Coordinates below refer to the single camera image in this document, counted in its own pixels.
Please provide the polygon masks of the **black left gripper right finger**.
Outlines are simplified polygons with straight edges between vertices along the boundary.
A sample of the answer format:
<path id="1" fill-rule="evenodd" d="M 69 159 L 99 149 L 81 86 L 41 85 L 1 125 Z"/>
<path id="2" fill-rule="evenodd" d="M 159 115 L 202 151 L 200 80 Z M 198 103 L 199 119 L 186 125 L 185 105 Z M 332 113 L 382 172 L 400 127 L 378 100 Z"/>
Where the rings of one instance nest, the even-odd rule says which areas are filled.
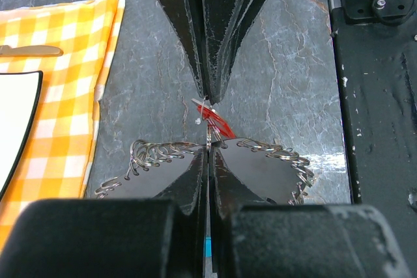
<path id="1" fill-rule="evenodd" d="M 226 155 L 230 148 L 210 152 L 209 198 L 212 266 L 218 277 L 272 277 L 266 247 L 272 206 L 238 178 L 244 169 Z"/>

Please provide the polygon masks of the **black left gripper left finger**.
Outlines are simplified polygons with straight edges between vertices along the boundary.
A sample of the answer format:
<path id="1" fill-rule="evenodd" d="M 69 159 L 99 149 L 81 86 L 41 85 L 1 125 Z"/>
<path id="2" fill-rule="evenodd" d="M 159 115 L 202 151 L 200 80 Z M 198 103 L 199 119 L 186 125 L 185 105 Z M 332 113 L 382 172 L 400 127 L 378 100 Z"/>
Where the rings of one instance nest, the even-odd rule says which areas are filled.
<path id="1" fill-rule="evenodd" d="M 204 277 L 207 215 L 207 152 L 195 147 L 174 170 L 178 177 L 156 194 L 174 205 L 165 277 Z"/>

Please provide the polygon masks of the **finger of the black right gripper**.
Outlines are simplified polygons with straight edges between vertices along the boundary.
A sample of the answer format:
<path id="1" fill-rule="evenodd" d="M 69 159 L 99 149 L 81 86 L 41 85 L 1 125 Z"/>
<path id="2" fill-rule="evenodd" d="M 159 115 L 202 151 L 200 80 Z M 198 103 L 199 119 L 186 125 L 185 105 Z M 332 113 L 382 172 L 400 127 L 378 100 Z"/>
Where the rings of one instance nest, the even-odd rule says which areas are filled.
<path id="1" fill-rule="evenodd" d="M 201 0 L 159 0 L 170 24 L 184 48 L 197 92 L 205 94 L 203 81 L 203 54 L 201 33 L 203 31 L 203 9 Z"/>
<path id="2" fill-rule="evenodd" d="M 202 0 L 205 39 L 203 94 L 222 101 L 237 51 L 266 0 Z"/>

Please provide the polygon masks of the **metal key organizer blue handle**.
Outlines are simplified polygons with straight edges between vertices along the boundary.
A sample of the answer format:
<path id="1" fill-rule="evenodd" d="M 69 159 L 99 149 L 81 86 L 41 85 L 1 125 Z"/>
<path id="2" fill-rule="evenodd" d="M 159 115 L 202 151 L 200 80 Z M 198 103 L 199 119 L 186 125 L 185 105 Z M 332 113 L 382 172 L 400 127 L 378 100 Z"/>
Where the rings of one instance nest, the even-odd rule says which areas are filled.
<path id="1" fill-rule="evenodd" d="M 226 139 L 210 145 L 185 141 L 150 143 L 138 139 L 130 146 L 127 172 L 103 181 L 94 195 L 99 199 L 156 199 L 156 194 L 178 177 L 174 170 L 183 165 L 180 160 L 195 147 L 207 152 L 207 190 L 210 152 L 214 148 L 230 148 L 226 155 L 234 157 L 232 170 L 238 169 L 238 160 L 243 161 L 249 168 L 238 174 L 238 178 L 268 204 L 304 202 L 304 189 L 313 178 L 309 160 L 291 148 L 248 138 Z"/>

